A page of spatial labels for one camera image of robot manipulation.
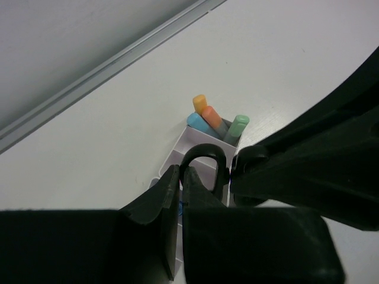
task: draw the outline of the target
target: white table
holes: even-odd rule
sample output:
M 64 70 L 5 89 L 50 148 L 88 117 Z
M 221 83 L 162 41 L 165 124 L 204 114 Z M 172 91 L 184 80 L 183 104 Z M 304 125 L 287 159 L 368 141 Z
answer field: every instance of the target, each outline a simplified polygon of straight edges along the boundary
M 2 154 L 0 208 L 128 204 L 199 93 L 229 120 L 250 116 L 240 147 L 258 142 L 379 46 L 378 11 L 376 1 L 227 1 Z M 378 283 L 379 234 L 327 222 L 348 283 Z

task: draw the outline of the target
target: green marker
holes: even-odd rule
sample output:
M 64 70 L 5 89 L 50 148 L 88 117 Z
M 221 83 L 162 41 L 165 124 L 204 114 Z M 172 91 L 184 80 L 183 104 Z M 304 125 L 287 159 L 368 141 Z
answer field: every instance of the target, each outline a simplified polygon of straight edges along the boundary
M 238 141 L 238 138 L 241 136 L 243 130 L 245 130 L 245 127 L 249 124 L 249 122 L 249 117 L 241 114 L 237 115 L 235 120 L 229 127 L 229 130 L 225 135 L 223 141 L 227 144 L 235 146 L 235 144 Z

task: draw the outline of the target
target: green marker cap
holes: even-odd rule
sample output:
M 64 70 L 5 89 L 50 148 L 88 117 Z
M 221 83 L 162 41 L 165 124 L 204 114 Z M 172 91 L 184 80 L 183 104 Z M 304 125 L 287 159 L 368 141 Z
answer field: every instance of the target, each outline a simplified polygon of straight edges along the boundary
M 233 137 L 240 137 L 249 122 L 249 117 L 242 114 L 237 115 L 229 128 L 229 134 Z

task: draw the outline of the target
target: pen holder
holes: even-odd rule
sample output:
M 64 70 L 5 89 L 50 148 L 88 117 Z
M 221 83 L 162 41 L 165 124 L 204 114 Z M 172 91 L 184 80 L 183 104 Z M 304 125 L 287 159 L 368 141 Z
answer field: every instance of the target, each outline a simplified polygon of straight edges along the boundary
M 231 126 L 231 122 L 223 119 L 228 127 Z M 172 164 L 181 164 L 182 159 L 185 153 L 192 147 L 203 144 L 211 143 L 221 147 L 226 156 L 226 164 L 230 169 L 232 165 L 233 157 L 236 155 L 237 147 L 240 139 L 235 143 L 235 145 L 229 145 L 217 138 L 214 138 L 204 132 L 198 131 L 195 128 L 186 126 L 179 136 L 179 139 L 176 141 L 174 147 L 170 151 L 168 157 L 163 163 L 161 169 L 159 170 L 159 176 L 152 179 L 149 188 L 151 188 L 159 178 L 164 174 L 168 167 Z M 214 180 L 216 178 L 216 161 L 208 157 L 199 157 L 193 160 L 190 166 L 195 167 L 203 185 L 209 189 L 213 189 Z M 182 186 L 180 185 L 180 200 L 182 200 Z M 229 184 L 226 184 L 223 188 L 223 200 L 226 206 L 229 206 Z M 183 242 L 182 242 L 182 217 L 179 216 L 178 221 L 178 235 L 176 239 L 176 263 L 175 263 L 175 273 L 180 268 L 180 265 L 183 263 Z

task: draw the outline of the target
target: highlighter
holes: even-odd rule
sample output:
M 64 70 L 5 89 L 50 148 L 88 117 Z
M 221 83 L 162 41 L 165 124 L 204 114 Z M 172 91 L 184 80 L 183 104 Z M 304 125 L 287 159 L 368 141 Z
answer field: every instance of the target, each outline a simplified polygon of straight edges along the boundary
M 212 106 L 206 106 L 201 113 L 201 116 L 218 133 L 221 139 L 225 138 L 228 127 Z
M 237 115 L 223 141 L 230 145 L 235 145 L 249 122 L 249 117 L 241 114 Z
M 220 139 L 220 136 L 196 112 L 194 112 L 187 118 L 187 124 L 198 131 L 204 132 L 208 135 L 211 135 L 214 138 Z
M 205 98 L 205 96 L 198 95 L 192 99 L 192 102 L 194 103 L 195 112 L 201 115 L 204 108 L 207 106 L 207 99 Z

